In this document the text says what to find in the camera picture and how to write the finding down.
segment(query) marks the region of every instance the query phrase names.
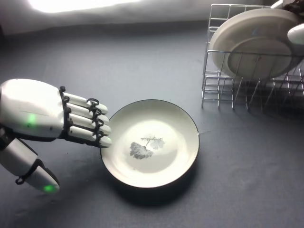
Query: white plate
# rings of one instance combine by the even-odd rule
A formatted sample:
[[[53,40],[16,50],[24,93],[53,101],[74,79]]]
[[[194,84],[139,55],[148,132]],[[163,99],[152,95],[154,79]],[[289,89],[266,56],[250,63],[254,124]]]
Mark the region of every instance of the white plate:
[[[300,24],[293,13],[281,9],[254,9],[240,13],[223,23],[214,33],[209,50],[247,53],[303,55],[304,47],[293,45],[287,37],[289,29]],[[300,57],[260,56],[213,53],[215,65],[228,76],[246,79],[273,78],[288,72]]]
[[[110,119],[112,146],[101,149],[103,162],[118,180],[140,188],[169,184],[193,164],[198,129],[178,106],[161,100],[129,104]]]

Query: wire basket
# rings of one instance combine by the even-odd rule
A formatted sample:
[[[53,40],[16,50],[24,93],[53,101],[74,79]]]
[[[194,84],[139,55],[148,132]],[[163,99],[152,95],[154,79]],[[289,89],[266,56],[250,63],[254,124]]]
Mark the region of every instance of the wire basket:
[[[206,53],[203,68],[202,85],[202,107],[204,102],[217,102],[218,107],[221,103],[229,102],[234,109],[236,105],[246,105],[247,110],[252,107],[259,107],[262,112],[265,110],[275,110],[280,112],[286,109],[304,110],[304,85],[303,77],[304,56],[257,54],[244,52],[228,52],[210,50],[209,43],[215,31],[229,18],[248,10],[269,8],[257,5],[236,5],[236,4],[212,4],[208,24]],[[212,60],[212,53],[221,53],[223,62],[225,55],[233,54],[238,56],[238,68],[235,78],[231,78],[218,69]],[[256,66],[263,56],[279,58],[291,58],[291,62],[297,61],[297,67],[289,72],[272,79],[244,79],[238,76],[238,69],[241,67],[241,59],[245,55],[255,55],[256,64],[251,69],[255,73]]]

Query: green light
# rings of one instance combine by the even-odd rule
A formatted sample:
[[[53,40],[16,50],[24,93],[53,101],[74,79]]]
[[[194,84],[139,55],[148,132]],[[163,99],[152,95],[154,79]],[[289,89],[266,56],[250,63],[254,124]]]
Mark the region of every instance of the green light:
[[[35,125],[35,121],[36,121],[36,115],[33,114],[33,113],[31,113],[31,114],[29,115],[29,118],[28,118],[27,126],[28,126],[28,127],[34,126],[34,125]]]
[[[43,187],[43,191],[47,192],[47,193],[52,193],[52,192],[55,192],[57,191],[57,189],[55,188],[54,185],[47,185],[47,186],[44,186]]]

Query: metal wire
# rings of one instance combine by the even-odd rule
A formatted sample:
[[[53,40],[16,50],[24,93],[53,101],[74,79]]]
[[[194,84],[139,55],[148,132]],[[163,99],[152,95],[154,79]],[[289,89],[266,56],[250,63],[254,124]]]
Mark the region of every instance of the metal wire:
[[[238,104],[246,104],[247,110],[250,110],[253,106],[260,106],[262,112],[264,112],[270,107],[275,107],[277,111],[280,111],[285,106],[298,107],[302,105],[304,99],[303,61],[294,69],[276,78],[259,79],[255,74],[261,57],[275,57],[269,72],[266,72],[266,74],[270,76],[273,75],[274,66],[280,58],[290,58],[291,63],[293,63],[295,61],[299,62],[304,56],[229,52],[209,49],[210,40],[220,27],[220,24],[238,13],[261,8],[269,7],[239,4],[211,5],[205,59],[203,63],[202,107],[205,101],[216,101],[218,107],[220,107],[222,102],[231,102],[233,109]],[[213,60],[210,57],[213,53],[222,53],[223,55],[220,69],[217,69],[213,64]],[[230,54],[239,55],[238,62],[236,62],[237,68],[234,78],[229,77],[223,71],[224,61]],[[256,56],[256,62],[252,69],[250,79],[244,79],[239,75],[239,69],[242,67],[242,59],[246,55]]]

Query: robot's left hand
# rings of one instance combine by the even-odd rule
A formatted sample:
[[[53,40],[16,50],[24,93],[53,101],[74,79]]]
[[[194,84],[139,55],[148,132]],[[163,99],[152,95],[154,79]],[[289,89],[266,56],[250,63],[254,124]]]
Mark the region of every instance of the robot's left hand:
[[[21,139],[53,141],[56,138],[98,148],[112,142],[106,106],[98,100],[66,93],[49,84],[12,79],[0,91],[0,164],[19,179],[47,191],[59,190],[56,177]]]

